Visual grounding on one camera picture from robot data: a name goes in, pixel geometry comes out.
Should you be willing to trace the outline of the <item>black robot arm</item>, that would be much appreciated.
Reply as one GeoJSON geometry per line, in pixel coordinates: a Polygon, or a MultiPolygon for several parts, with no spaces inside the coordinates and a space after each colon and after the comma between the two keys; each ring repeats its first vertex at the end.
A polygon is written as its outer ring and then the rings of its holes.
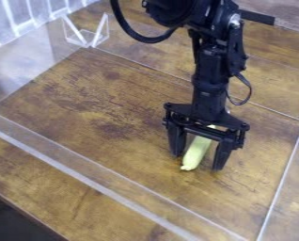
{"type": "Polygon", "coordinates": [[[250,129],[224,108],[230,102],[228,80],[243,76],[247,60],[239,6],[232,0],[143,0],[143,6],[159,24],[186,26],[192,40],[192,103],[164,105],[171,153],[183,153],[188,134],[216,140],[212,168],[220,170],[231,152],[244,146],[250,129]]]}

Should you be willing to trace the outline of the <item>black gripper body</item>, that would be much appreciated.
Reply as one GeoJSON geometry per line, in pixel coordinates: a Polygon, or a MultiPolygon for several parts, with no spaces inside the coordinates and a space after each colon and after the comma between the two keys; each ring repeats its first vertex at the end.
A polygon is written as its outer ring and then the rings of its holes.
{"type": "Polygon", "coordinates": [[[244,146],[248,124],[226,111],[228,97],[228,79],[218,81],[192,79],[194,92],[190,104],[166,103],[163,125],[170,122],[183,127],[184,132],[207,137],[219,143],[224,139],[234,141],[235,149],[244,146]]]}

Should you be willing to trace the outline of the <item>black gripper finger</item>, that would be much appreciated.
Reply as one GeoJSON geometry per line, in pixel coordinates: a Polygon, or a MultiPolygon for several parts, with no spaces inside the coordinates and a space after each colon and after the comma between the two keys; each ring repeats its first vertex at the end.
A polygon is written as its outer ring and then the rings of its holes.
{"type": "Polygon", "coordinates": [[[226,161],[235,149],[234,141],[231,139],[224,139],[220,141],[212,163],[214,170],[222,170],[224,168],[226,161]]]}
{"type": "Polygon", "coordinates": [[[182,126],[170,122],[167,125],[168,145],[174,156],[180,156],[186,147],[187,133],[182,126]]]}

